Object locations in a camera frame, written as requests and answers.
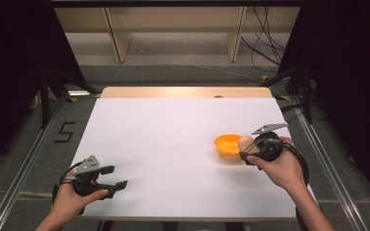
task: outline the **white tabletop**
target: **white tabletop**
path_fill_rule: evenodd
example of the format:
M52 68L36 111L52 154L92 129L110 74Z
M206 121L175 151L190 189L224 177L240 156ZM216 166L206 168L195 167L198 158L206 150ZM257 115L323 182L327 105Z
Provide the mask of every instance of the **white tabletop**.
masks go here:
M247 135L284 118L274 98L100 98L73 163L95 155L128 180L83 217L113 220L245 221L294 218L295 205L257 167L220 158L214 140ZM276 130L290 137L287 128Z

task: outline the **floor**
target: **floor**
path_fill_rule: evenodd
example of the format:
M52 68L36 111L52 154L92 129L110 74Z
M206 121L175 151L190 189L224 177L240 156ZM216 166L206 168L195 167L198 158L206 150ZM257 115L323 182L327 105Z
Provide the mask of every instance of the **floor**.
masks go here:
M87 82L96 88L113 84L135 85L138 82L130 82L133 81L130 80L132 76L138 77L139 81L153 83L153 77L158 75L161 79L155 85L169 83L172 79L168 78L173 74L178 79L172 82L180 80L185 83L185 80L192 82L192 78L207 78L200 83L208 85L215 77L223 81L223 85L258 86L263 78L274 76L274 71L278 69L263 56L256 52L252 54L244 42L240 44L237 62L231 63L224 36L220 34L135 34L122 64L116 63L107 34L67 34L67 37ZM273 35L274 40L282 46L285 46L288 37L288 34ZM250 45L256 42L255 34L246 34L243 38ZM262 42L257 43L256 49L274 61L277 59L273 50ZM288 79L285 79L272 86L272 93L285 96L287 82ZM32 103L31 108L36 108L25 116L17 135L9 144L8 153L0 156L0 208L9 208L0 230L34 230L47 214L52 185L62 169L70 166L95 102L93 97L81 97L77 103L66 101L60 105L54 96L51 99L52 108L59 108L54 113L51 129L47 133L41 131L40 105ZM294 104L295 100L300 100L300 95L279 100L278 104L285 107ZM312 125L306 124L300 113L292 109L284 116L290 123L290 133L297 147L307 155L305 157L311 169L310 185L318 203L337 230L370 230L370 185L367 179L357 165L345 159L348 154L345 146L317 106L312 107ZM65 121L75 122L73 137L70 142L56 142L64 138L59 135L59 130ZM38 137L42 138L43 143L36 143ZM311 137L319 138L320 143L311 142ZM322 146L321 154L314 145ZM31 157L32 152L39 155ZM325 161L323 157L327 157L328 163L331 162L332 176L322 164ZM30 164L29 167L22 165L26 162ZM14 179L22 180L15 184ZM10 200L8 196L12 191L14 199ZM206 224L193 225L193 230L201 230L198 228ZM113 226L113 230L150 230L151 227L155 230L161 228L158 223L119 222ZM64 230L97 228L98 221L77 219ZM246 223L246 230L298 230L298 226L294 220L265 220Z

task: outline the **orange bowl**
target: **orange bowl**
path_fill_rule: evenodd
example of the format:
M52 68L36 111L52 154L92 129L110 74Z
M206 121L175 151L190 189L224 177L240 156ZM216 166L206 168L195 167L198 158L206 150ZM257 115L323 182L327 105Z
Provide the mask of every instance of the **orange bowl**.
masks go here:
M239 156L239 146L237 142L239 141L239 135L222 135L215 139L215 146L218 149L220 157L226 156Z

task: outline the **hand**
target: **hand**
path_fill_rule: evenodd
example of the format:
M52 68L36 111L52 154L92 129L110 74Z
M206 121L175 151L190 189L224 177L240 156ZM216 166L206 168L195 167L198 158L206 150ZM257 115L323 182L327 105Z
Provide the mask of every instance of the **hand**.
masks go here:
M280 137L280 140L293 145L290 138ZM239 147L244 150L252 142L253 138L251 136L243 136L239 141ZM262 168L275 185L288 192L297 186L305 186L300 162L293 153L285 148L281 150L280 156L272 162L266 162L256 156L249 156L248 161Z
M76 218L86 205L102 198L107 193L107 190L101 190L86 196L80 196L74 191L72 182L65 181L58 190L49 215L37 230L59 230L67 222Z

